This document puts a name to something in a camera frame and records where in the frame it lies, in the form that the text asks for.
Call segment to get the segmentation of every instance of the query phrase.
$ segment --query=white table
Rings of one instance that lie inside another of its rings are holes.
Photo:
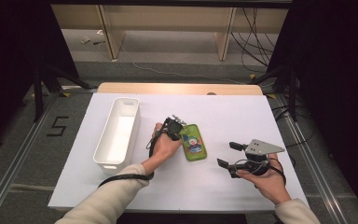
[[[140,163],[148,157],[145,147],[156,122],[163,122],[172,114],[199,126],[208,151],[205,160],[187,161],[180,148],[173,158],[156,170],[150,186],[139,191],[129,204],[128,212],[242,214],[274,210],[273,203],[252,183],[231,178],[216,161],[219,158],[232,164],[245,159],[244,152],[229,148],[231,141],[248,144],[255,138],[284,147],[265,96],[129,93],[93,94],[49,207],[70,209],[109,177],[92,157],[109,109],[117,97],[140,100],[141,125],[131,163]],[[278,156],[289,193],[307,203],[287,152]]]

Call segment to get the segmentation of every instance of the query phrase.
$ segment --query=black cord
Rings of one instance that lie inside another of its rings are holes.
[[[249,56],[251,56],[252,58],[254,58],[256,61],[260,62],[260,63],[263,64],[264,66],[268,66],[268,64],[263,63],[263,62],[260,61],[258,58],[256,58],[251,52],[249,52],[249,50],[247,50],[246,48],[244,48],[244,47],[242,46],[242,44],[241,44],[241,43],[237,40],[237,38],[234,36],[234,34],[231,33],[231,35],[232,35],[232,37],[234,37],[234,40],[237,42],[237,44],[241,47],[241,49],[242,49],[243,51],[245,51],[247,54],[249,54]]]
[[[257,27],[255,25],[255,22],[256,22],[256,17],[257,17],[257,8],[254,8],[254,21],[253,21],[253,24],[251,24],[251,22],[249,21],[249,18],[245,12],[245,8],[243,7],[242,8],[242,11],[243,11],[243,14],[245,15],[245,18],[246,20],[248,21],[248,24],[249,24],[249,27],[251,28],[251,33],[254,34],[255,36],[255,39],[256,39],[256,42],[257,42],[257,46],[258,46],[258,50],[260,52],[260,55],[264,61],[265,64],[267,64],[266,60],[264,59],[264,56],[263,56],[263,53],[261,52],[261,49],[263,50],[264,54],[266,55],[266,57],[268,58],[269,60],[269,57],[267,56],[267,53],[265,52],[260,40],[258,39],[258,36],[257,36]]]
[[[281,113],[279,114],[279,116],[278,116],[277,118],[275,118],[275,121],[278,121],[279,119],[282,119],[282,115],[283,115],[284,113],[286,113],[287,111],[289,111],[289,109],[283,110],[283,112],[281,112]]]
[[[243,40],[243,42],[245,42],[246,45],[249,45],[249,46],[251,46],[251,47],[254,47],[255,49],[260,49],[259,46],[256,46],[256,45],[253,45],[253,44],[249,43],[249,36],[250,36],[250,34],[248,35],[248,40],[245,40],[245,39],[242,37],[241,33],[238,33],[238,36]],[[273,51],[270,50],[270,49],[263,49],[263,50],[265,50],[265,51],[267,51],[267,52],[270,52],[270,53],[273,52]]]
[[[298,114],[298,113],[295,113],[294,115],[286,115],[286,116],[280,117],[280,119],[287,119],[287,118],[291,118],[292,116],[301,117],[304,119],[310,119],[309,117],[302,115],[302,114]]]
[[[269,43],[271,44],[271,46],[273,47],[273,48],[275,48],[275,45],[272,43],[272,41],[269,39],[269,36],[267,35],[267,34],[264,34],[265,36],[266,36],[266,38],[267,38],[267,40],[269,41]]]
[[[106,183],[109,183],[111,181],[114,181],[114,180],[122,180],[122,179],[141,179],[141,180],[151,180],[153,179],[153,176],[154,176],[154,173],[152,173],[151,175],[134,175],[134,174],[129,174],[129,175],[114,175],[114,176],[111,176],[107,179],[105,179],[101,184],[100,186],[106,184]]]
[[[298,143],[289,145],[289,146],[285,146],[285,147],[286,147],[286,148],[289,148],[289,147],[295,147],[295,146],[304,144],[304,143],[308,142],[314,135],[315,135],[315,129],[312,129],[312,133],[310,134],[310,136],[309,136],[307,139],[305,139],[305,140],[303,140],[303,141],[301,141],[301,142],[298,142]]]
[[[288,154],[288,155],[289,155],[290,161],[292,162],[293,168],[295,168],[295,167],[296,167],[296,160],[295,160],[295,158],[293,158],[290,154]]]
[[[277,110],[277,109],[283,109],[283,108],[287,108],[289,107],[289,105],[282,105],[282,106],[278,106],[278,107],[275,107],[275,108],[272,108],[271,110],[274,111],[274,110]],[[303,105],[296,105],[296,108],[303,108],[303,109],[307,109],[305,106]]]
[[[279,217],[277,216],[277,215],[275,215],[275,214],[272,214],[274,217],[275,217],[275,220],[277,221],[277,222],[275,222],[274,224],[284,224],[280,219],[279,219]]]
[[[276,173],[280,174],[280,175],[282,176],[282,178],[283,178],[283,183],[284,183],[284,185],[286,185],[286,176],[285,176],[284,173],[283,173],[283,166],[282,166],[281,162],[278,161],[278,160],[275,159],[275,158],[269,158],[269,159],[270,159],[270,160],[277,161],[277,162],[279,163],[279,165],[281,166],[282,170],[279,170],[279,169],[277,169],[277,168],[275,168],[274,166],[271,166],[271,165],[269,166],[269,169],[271,169],[271,170],[275,171]]]

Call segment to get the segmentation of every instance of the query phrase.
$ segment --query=wrist strap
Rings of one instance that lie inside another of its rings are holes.
[[[286,176],[283,173],[283,166],[281,165],[281,163],[277,159],[275,159],[275,158],[269,158],[269,159],[277,161],[280,164],[280,166],[282,167],[281,171],[278,170],[277,168],[271,166],[271,165],[269,166],[269,169],[271,169],[271,170],[275,171],[276,173],[280,174],[282,176],[282,178],[283,178],[284,185],[286,185]]]
[[[109,183],[111,181],[114,181],[114,180],[120,180],[120,179],[141,179],[141,180],[151,180],[153,179],[154,177],[154,172],[151,174],[151,175],[134,175],[134,174],[130,174],[130,175],[114,175],[114,176],[111,176],[107,179],[105,179],[101,184],[100,186],[106,184],[106,183]]]

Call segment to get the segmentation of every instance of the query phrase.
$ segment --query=aluminum rail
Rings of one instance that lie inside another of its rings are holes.
[[[284,99],[281,95],[278,97],[278,99],[281,105],[283,105]],[[306,140],[304,134],[301,132],[301,129],[296,122],[293,122],[293,120],[290,118],[286,119],[286,122],[293,137],[298,143]],[[318,162],[315,160],[315,157],[310,150],[310,146],[307,144],[307,142],[299,144],[298,146],[300,147],[301,154],[305,160],[305,163],[307,164],[308,169],[310,170],[312,179],[315,182],[316,188],[319,190],[322,199],[324,200],[324,204],[333,222],[336,224],[349,223],[342,212],[339,201],[324,178],[324,174],[321,171]]]
[[[22,165],[24,164],[27,158],[28,153],[30,152],[34,144],[34,140],[36,139],[43,123],[45,122],[46,114],[48,113],[54,102],[57,100],[57,98],[58,98],[58,93],[51,93],[48,96],[45,105],[46,110],[41,115],[39,121],[33,124],[31,130],[28,132],[27,136],[25,137],[25,140],[23,141],[15,158],[13,159],[12,163],[8,167],[7,172],[5,173],[4,177],[0,181],[0,206],[4,201],[4,199],[6,198],[11,184],[17,177],[17,174],[19,173]]]

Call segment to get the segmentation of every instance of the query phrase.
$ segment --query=person's hand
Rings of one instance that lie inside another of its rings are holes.
[[[276,160],[278,159],[276,153],[269,154],[268,157]],[[270,165],[282,170],[281,165],[275,160],[270,160]],[[254,183],[258,190],[260,190],[261,194],[275,204],[291,200],[291,197],[284,185],[282,176],[274,170],[268,169],[268,171],[263,175],[252,175],[247,171],[239,170],[237,171],[237,176]]]
[[[152,137],[161,127],[161,123],[156,124]],[[142,162],[146,175],[152,174],[162,163],[171,158],[181,145],[182,140],[173,141],[166,133],[163,133],[154,146],[152,157]]]
[[[157,123],[156,127],[153,131],[152,137],[155,136],[155,132],[160,130],[162,127],[161,123]],[[177,149],[182,145],[182,139],[178,141],[173,141],[167,134],[163,133],[157,140],[154,150],[153,156],[160,157],[164,161],[172,157]]]

